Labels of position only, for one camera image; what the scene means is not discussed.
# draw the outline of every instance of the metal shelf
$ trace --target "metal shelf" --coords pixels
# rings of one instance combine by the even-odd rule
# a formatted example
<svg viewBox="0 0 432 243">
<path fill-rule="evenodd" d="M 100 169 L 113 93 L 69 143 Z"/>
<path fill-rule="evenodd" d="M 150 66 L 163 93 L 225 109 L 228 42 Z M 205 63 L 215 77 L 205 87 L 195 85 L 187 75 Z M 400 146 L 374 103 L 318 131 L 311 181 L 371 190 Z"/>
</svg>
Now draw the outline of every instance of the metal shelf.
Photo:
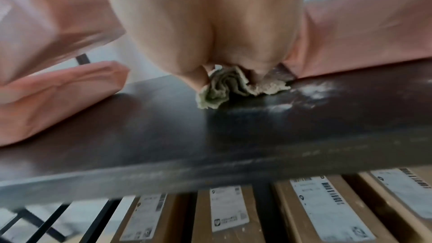
<svg viewBox="0 0 432 243">
<path fill-rule="evenodd" d="M 296 81 L 197 109 L 167 76 L 0 148 L 0 207 L 431 164 L 432 63 Z"/>
</svg>

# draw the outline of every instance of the hand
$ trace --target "hand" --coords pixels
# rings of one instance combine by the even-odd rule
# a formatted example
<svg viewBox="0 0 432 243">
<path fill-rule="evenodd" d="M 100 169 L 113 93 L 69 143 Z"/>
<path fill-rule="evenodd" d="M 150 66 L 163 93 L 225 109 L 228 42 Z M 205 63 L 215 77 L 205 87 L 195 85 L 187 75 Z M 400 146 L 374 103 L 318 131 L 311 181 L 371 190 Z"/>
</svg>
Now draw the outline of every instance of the hand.
<svg viewBox="0 0 432 243">
<path fill-rule="evenodd" d="M 215 64 L 259 81 L 282 62 L 303 0 L 110 0 L 127 33 L 158 67 L 199 91 Z"/>
</svg>

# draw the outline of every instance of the package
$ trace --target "package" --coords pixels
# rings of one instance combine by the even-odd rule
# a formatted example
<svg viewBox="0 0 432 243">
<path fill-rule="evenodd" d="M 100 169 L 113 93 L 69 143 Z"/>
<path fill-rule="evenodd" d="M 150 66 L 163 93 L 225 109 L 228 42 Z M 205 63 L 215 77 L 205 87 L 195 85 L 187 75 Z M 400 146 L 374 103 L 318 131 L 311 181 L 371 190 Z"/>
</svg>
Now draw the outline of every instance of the package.
<svg viewBox="0 0 432 243">
<path fill-rule="evenodd" d="M 345 178 L 399 242 L 432 242 L 432 166 Z"/>
<path fill-rule="evenodd" d="M 179 243 L 188 202 L 188 194 L 135 198 L 111 243 Z"/>
<path fill-rule="evenodd" d="M 120 91 L 129 69 L 105 61 L 0 86 L 0 146 L 24 140 Z"/>
<path fill-rule="evenodd" d="M 192 243 L 265 243 L 251 186 L 198 192 Z"/>
<path fill-rule="evenodd" d="M 0 0 L 0 86 L 123 34 L 108 0 Z"/>
<path fill-rule="evenodd" d="M 339 175 L 283 181 L 274 188 L 295 243 L 397 243 Z"/>
<path fill-rule="evenodd" d="M 311 0 L 284 61 L 297 77 L 432 56 L 432 0 Z"/>
</svg>

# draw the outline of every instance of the cloth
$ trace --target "cloth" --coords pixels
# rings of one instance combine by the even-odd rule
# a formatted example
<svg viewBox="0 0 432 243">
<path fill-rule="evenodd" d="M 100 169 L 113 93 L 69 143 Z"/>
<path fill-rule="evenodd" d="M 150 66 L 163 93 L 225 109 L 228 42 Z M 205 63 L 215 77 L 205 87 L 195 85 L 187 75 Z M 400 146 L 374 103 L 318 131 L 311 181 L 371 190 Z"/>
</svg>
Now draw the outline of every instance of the cloth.
<svg viewBox="0 0 432 243">
<path fill-rule="evenodd" d="M 33 136 L 120 91 L 128 72 L 118 62 L 105 61 L 0 86 L 0 146 Z"/>
<path fill-rule="evenodd" d="M 108 0 L 0 0 L 0 86 L 124 33 Z"/>
<path fill-rule="evenodd" d="M 210 74 L 210 83 L 203 87 L 196 95 L 198 108 L 218 108 L 230 99 L 230 93 L 241 96 L 272 95 L 282 90 L 291 89 L 284 81 L 265 78 L 256 85 L 250 85 L 243 71 L 235 66 L 217 69 Z"/>
<path fill-rule="evenodd" d="M 432 56 L 432 0 L 311 0 L 284 65 L 297 77 Z"/>
</svg>

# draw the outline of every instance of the pink poly mailer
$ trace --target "pink poly mailer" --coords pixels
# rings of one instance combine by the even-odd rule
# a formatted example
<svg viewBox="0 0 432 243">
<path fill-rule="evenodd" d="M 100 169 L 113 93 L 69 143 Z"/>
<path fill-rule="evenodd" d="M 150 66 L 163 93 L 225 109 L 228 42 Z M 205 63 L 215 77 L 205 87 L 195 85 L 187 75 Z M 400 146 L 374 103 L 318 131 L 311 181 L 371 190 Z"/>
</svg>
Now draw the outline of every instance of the pink poly mailer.
<svg viewBox="0 0 432 243">
<path fill-rule="evenodd" d="M 0 0 L 0 86 L 122 34 L 108 0 Z"/>
<path fill-rule="evenodd" d="M 297 77 L 432 56 L 432 0 L 312 0 L 284 65 Z"/>
<path fill-rule="evenodd" d="M 105 61 L 0 86 L 0 146 L 33 136 L 120 91 L 128 72 L 118 62 Z"/>
</svg>

